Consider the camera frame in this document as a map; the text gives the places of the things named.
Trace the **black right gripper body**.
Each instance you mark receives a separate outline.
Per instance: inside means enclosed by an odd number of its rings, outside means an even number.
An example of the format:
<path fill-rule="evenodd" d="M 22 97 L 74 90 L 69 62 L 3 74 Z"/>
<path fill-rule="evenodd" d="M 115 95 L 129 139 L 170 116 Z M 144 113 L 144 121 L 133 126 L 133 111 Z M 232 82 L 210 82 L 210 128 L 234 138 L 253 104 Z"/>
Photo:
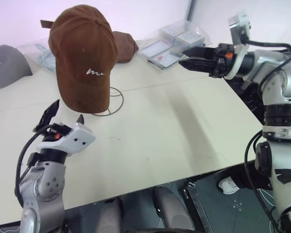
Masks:
<path fill-rule="evenodd" d="M 232 69 L 236 54 L 232 44 L 220 43 L 212 55 L 212 59 L 215 62 L 213 70 L 209 76 L 213 78 L 223 78 Z"/>

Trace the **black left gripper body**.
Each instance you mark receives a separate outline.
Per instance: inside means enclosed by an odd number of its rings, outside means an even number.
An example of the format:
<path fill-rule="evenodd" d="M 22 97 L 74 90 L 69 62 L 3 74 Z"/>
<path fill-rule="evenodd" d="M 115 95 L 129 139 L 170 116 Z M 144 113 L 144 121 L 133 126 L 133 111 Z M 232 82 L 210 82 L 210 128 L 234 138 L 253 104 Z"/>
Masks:
<path fill-rule="evenodd" d="M 61 139 L 63 136 L 68 135 L 72 131 L 72 128 L 64 124 L 46 124 L 46 125 L 37 125 L 33 132 L 38 135 L 42 135 L 43 142 L 55 142 Z"/>

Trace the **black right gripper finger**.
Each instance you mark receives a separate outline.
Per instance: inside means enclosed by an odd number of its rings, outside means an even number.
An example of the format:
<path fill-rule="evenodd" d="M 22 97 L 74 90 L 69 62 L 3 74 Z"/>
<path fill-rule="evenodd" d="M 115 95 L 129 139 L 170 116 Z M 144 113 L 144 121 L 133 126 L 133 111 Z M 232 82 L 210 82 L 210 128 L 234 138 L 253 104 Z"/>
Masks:
<path fill-rule="evenodd" d="M 205 59 L 187 58 L 180 60 L 178 63 L 190 71 L 211 73 L 215 69 L 215 62 Z"/>
<path fill-rule="evenodd" d="M 212 59 L 215 52 L 216 52 L 216 48 L 196 46 L 196 47 L 186 49 L 182 53 L 188 57 Z"/>

